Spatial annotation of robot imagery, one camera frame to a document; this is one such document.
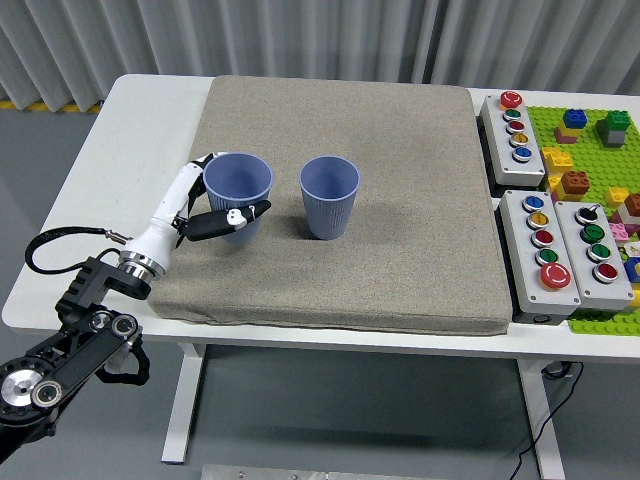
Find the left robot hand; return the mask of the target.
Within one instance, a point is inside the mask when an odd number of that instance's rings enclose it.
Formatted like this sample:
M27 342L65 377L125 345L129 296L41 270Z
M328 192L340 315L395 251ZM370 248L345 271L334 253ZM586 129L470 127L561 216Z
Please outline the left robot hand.
M159 276L168 270L171 252L184 238L250 242L260 216L270 208L273 183L271 166L249 153L211 153L188 163L164 194L147 229L127 241L120 262L142 265Z

